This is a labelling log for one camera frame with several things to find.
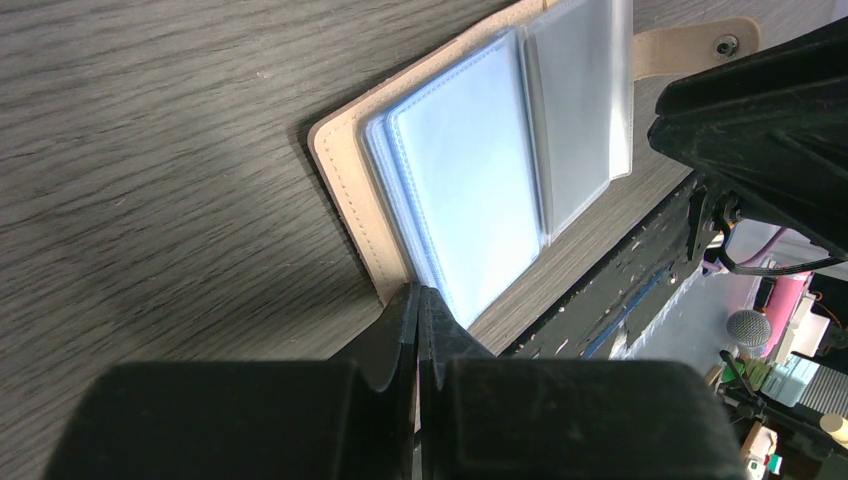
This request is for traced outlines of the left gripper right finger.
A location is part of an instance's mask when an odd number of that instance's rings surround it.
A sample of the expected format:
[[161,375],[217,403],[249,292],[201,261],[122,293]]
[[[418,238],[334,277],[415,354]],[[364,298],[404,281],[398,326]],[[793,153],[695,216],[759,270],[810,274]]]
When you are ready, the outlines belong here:
[[420,291],[426,479],[741,479],[713,392],[674,361],[498,358]]

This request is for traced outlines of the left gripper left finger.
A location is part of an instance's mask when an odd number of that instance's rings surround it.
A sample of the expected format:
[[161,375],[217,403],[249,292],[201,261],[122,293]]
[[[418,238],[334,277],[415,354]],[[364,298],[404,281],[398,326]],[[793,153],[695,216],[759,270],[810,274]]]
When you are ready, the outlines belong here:
[[327,360],[116,365],[86,391],[48,479],[408,479],[421,289]]

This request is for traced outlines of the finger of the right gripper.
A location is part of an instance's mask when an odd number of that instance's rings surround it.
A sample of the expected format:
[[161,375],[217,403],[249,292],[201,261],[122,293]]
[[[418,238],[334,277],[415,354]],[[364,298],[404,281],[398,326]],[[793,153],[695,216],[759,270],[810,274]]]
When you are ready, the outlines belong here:
[[846,19],[675,81],[655,112],[653,150],[727,185],[745,216],[846,259]]

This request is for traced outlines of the beige card holder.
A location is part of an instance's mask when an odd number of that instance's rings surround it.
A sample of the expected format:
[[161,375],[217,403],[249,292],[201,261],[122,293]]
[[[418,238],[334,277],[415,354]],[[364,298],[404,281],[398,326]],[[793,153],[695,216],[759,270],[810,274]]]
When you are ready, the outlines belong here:
[[735,17],[633,30],[629,1],[519,1],[315,124],[308,146],[379,299],[471,325],[632,170],[634,84],[760,47]]

